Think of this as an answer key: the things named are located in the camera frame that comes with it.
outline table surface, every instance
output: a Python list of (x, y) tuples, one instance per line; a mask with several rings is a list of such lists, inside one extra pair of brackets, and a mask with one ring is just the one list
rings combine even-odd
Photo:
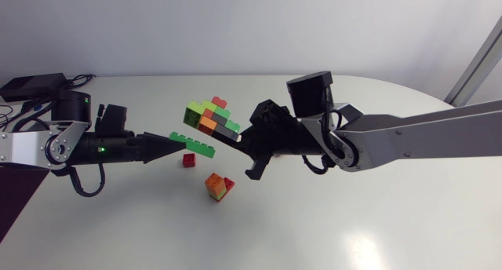
[[(499, 157), (400, 160), (348, 173), (313, 174), (300, 156), (271, 160), (261, 181), (251, 159), (183, 124), (190, 100), (224, 98), (245, 129), (258, 103), (291, 107), (293, 76), (97, 78), (82, 88), (99, 103), (128, 107), (126, 129), (173, 131), (213, 145), (184, 169), (179, 151), (144, 165), (107, 164), (95, 198), (50, 174), (0, 244), (1, 269), (499, 269)], [(412, 89), (334, 76), (335, 102), (366, 114), (417, 115), (449, 108)], [(87, 190), (97, 166), (80, 166)], [(216, 203), (204, 180), (235, 187)]]

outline green lego brick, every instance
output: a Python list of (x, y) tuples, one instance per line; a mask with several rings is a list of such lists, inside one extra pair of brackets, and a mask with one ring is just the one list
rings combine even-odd
[(184, 142), (187, 144), (187, 149), (189, 151), (199, 153), (200, 155), (204, 155), (209, 158), (214, 157), (214, 153), (216, 152), (214, 147), (207, 144), (201, 144), (200, 141), (193, 140), (192, 138), (185, 137), (184, 135), (179, 135), (177, 132), (172, 132), (169, 135), (169, 139)]
[(223, 109), (223, 108), (221, 108), (219, 106), (216, 107), (216, 110), (214, 111), (214, 113), (216, 113), (216, 114), (218, 114), (218, 115), (220, 115), (220, 116), (222, 116), (222, 117), (224, 117), (226, 119), (228, 119), (228, 117), (230, 117), (229, 110)]
[(197, 113), (196, 111), (187, 108), (185, 110), (185, 116), (183, 118), (183, 123), (192, 126), (197, 129), (198, 123), (200, 122), (202, 114)]
[(223, 191), (221, 191), (221, 193), (218, 196), (215, 196), (212, 192), (208, 192), (208, 193), (215, 200), (220, 200), (227, 193), (227, 188), (224, 188)]
[(190, 101), (190, 103), (188, 104), (187, 108), (190, 108), (192, 111), (195, 111), (197, 113), (199, 113), (200, 115), (204, 114), (204, 106), (202, 106), (202, 104), (199, 104), (195, 101)]
[(233, 130), (236, 133), (238, 133), (238, 131), (241, 129), (241, 125), (239, 125), (238, 123), (233, 122), (232, 120), (227, 120), (227, 123), (225, 124), (225, 126), (228, 129)]
[(208, 108), (210, 111), (213, 111), (213, 112), (216, 110), (216, 107), (217, 107), (217, 105), (216, 105), (216, 104), (214, 104), (213, 102), (211, 102), (211, 101), (209, 101), (209, 100), (204, 100), (204, 101), (202, 102), (202, 106), (203, 106), (204, 108)]

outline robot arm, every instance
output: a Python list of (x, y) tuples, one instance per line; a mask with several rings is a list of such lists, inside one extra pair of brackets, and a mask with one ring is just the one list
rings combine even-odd
[[(396, 159), (502, 155), (502, 100), (408, 118), (364, 115), (350, 104), (333, 103), (332, 82), (328, 71), (287, 82), (296, 118), (266, 100), (256, 107), (240, 141), (219, 140), (254, 160), (246, 171), (254, 180), (273, 155), (321, 155), (322, 170), (304, 156), (316, 173), (335, 165), (356, 172)], [(337, 113), (336, 126), (331, 113)]]

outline duplo block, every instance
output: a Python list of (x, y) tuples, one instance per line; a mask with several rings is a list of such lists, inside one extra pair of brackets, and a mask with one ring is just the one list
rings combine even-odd
[(236, 141), (238, 138), (238, 134), (236, 132), (220, 124), (216, 125), (216, 128), (214, 129), (213, 134), (211, 136), (220, 141), (223, 141), (223, 139)]
[(238, 131), (241, 129), (241, 126), (238, 123), (233, 122), (232, 120), (227, 120), (225, 126), (236, 133), (238, 133)]
[(195, 153), (199, 153), (200, 155), (207, 156), (209, 158), (214, 157), (214, 147), (209, 146), (207, 144), (201, 144), (198, 140), (193, 140), (190, 137), (185, 137), (184, 135), (180, 135), (177, 132), (172, 132), (169, 135), (169, 139), (181, 141), (187, 144), (187, 149), (189, 151), (193, 151)]
[(206, 109), (204, 109), (204, 114), (202, 114), (202, 116), (205, 116), (205, 117), (211, 119), (213, 117), (213, 114), (214, 114), (213, 111), (210, 111), (208, 108), (206, 108)]
[(225, 109), (223, 109), (223, 108), (221, 108), (219, 106), (216, 107), (216, 110), (214, 111), (214, 113), (216, 113), (216, 114), (218, 114), (218, 115), (220, 115), (220, 116), (222, 116), (222, 117), (224, 117), (226, 119), (228, 119), (230, 117), (229, 110), (225, 110)]
[(214, 196), (214, 195), (209, 194), (217, 202), (220, 202), (221, 199), (223, 199), (227, 195), (227, 193), (235, 186), (235, 182), (230, 180), (227, 177), (224, 178), (224, 182), (225, 182), (225, 188), (226, 188), (224, 193), (222, 193), (220, 196)]
[(213, 97), (213, 100), (211, 100), (214, 104), (218, 105), (219, 107), (225, 109), (227, 107), (227, 101), (222, 100), (219, 97)]
[(195, 153), (188, 153), (183, 155), (183, 166), (185, 168), (195, 166)]
[(191, 101), (185, 109), (183, 122), (197, 129), (202, 114), (204, 114), (204, 107), (195, 101)]
[(205, 116), (202, 116), (201, 121), (198, 124), (197, 130), (200, 130), (203, 133), (211, 135), (214, 129), (216, 129), (216, 125), (217, 125), (216, 122), (214, 122), (213, 120)]
[(211, 120), (213, 120), (214, 122), (217, 122), (218, 124), (220, 124), (222, 126), (225, 126), (225, 124), (227, 123), (227, 119), (217, 113), (213, 114), (213, 117), (211, 118)]
[(204, 101), (202, 102), (202, 106), (203, 106), (204, 108), (206, 108), (206, 109), (209, 109), (210, 111), (213, 111), (213, 112), (216, 110), (216, 107), (217, 107), (217, 105), (216, 105), (216, 104), (214, 104), (213, 102), (211, 102), (211, 101), (209, 101), (209, 100), (204, 100)]
[(205, 182), (207, 191), (214, 198), (218, 198), (227, 191), (225, 180), (216, 173), (212, 173)]
[(217, 202), (219, 202), (226, 194), (228, 193), (227, 189), (224, 189), (221, 191), (219, 195), (214, 195), (213, 193), (209, 193), (209, 196), (215, 199)]

